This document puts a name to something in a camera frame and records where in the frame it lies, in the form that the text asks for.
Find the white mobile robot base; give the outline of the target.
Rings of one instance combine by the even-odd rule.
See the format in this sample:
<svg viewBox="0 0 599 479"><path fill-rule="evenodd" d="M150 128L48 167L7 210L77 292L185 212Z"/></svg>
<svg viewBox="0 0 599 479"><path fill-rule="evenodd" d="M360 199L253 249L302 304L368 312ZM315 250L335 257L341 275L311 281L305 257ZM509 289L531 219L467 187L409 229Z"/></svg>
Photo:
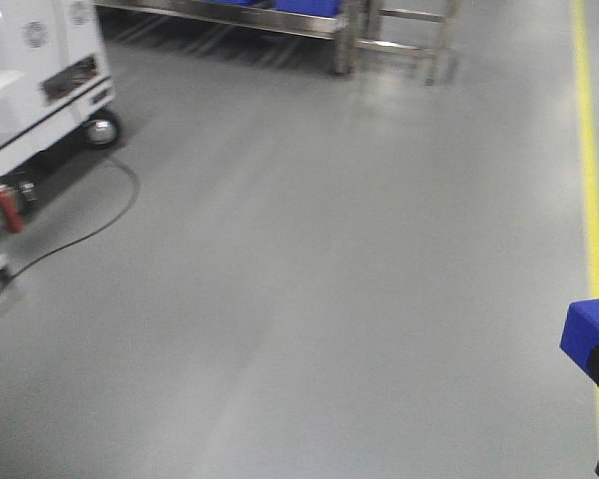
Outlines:
<svg viewBox="0 0 599 479"><path fill-rule="evenodd" d="M33 186L7 178L74 132L91 148L114 146L122 133L108 109L114 98L93 2L0 1L0 184L21 217Z"/></svg>

